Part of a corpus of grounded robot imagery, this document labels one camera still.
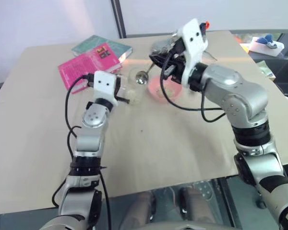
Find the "pink book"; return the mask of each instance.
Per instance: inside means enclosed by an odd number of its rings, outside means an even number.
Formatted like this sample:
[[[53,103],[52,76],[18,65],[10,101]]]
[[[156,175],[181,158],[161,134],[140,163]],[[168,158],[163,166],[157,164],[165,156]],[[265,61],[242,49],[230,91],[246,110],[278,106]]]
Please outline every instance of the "pink book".
[[[120,61],[107,43],[81,54],[58,66],[60,75],[67,89],[80,76],[95,73],[97,70],[115,72],[121,68]],[[72,93],[87,87],[87,80],[79,81],[72,89]]]

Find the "pink bowl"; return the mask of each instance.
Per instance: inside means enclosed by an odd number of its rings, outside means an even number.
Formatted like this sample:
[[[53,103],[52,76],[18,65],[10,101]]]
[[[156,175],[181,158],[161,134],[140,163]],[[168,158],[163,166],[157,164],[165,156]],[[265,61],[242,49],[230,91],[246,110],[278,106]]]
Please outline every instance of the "pink bowl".
[[[169,77],[163,81],[164,89],[169,99],[174,101],[182,90],[182,86],[173,82]],[[148,91],[152,97],[159,102],[167,102],[160,88],[160,76],[152,78],[148,83]]]

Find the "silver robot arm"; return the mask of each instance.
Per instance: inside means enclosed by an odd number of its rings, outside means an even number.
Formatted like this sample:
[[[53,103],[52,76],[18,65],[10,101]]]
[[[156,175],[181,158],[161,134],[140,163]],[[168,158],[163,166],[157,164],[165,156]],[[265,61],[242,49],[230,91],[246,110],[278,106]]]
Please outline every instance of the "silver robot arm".
[[[161,76],[171,75],[224,110],[235,134],[240,177],[256,187],[280,228],[288,230],[288,178],[269,130],[265,90],[237,71],[200,62],[207,41],[196,19],[173,35],[171,46],[166,58],[162,53],[150,56],[158,66],[164,61]]]
[[[96,225],[102,194],[99,184],[100,161],[111,110],[118,105],[114,96],[116,76],[94,74],[93,103],[83,115],[71,169],[62,188],[59,215],[41,230],[88,230]]]

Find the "white box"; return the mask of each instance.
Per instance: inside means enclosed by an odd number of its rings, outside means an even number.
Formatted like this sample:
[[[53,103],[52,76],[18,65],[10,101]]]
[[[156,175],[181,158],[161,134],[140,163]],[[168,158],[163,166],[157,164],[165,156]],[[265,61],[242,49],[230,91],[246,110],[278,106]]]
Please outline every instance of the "white box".
[[[283,43],[273,41],[277,45],[277,48],[271,49],[264,44],[256,42],[257,39],[258,39],[258,37],[253,37],[253,39],[252,39],[251,46],[250,46],[250,51],[252,51],[252,52],[256,52],[256,53],[260,53],[260,54],[266,54],[266,55],[276,57],[285,48]]]

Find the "book cover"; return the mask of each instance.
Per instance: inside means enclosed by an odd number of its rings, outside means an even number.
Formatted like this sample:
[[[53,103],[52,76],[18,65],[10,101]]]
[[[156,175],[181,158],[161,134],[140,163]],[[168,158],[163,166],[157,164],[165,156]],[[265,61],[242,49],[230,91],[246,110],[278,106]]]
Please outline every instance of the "book cover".
[[[121,68],[120,61],[107,43],[97,46],[87,53],[58,66],[60,75],[67,89],[80,76],[95,73],[97,70],[114,72]],[[72,93],[79,92],[87,87],[87,81],[79,81],[72,89]]]
[[[91,49],[94,49],[95,47],[107,42],[110,46],[110,48],[115,53],[116,57],[119,59],[120,63],[122,63],[131,53],[132,53],[132,47],[127,46],[118,42],[111,41],[109,39],[93,35],[89,37],[88,39],[84,40],[74,48],[72,48],[72,52],[75,56],[83,54]]]

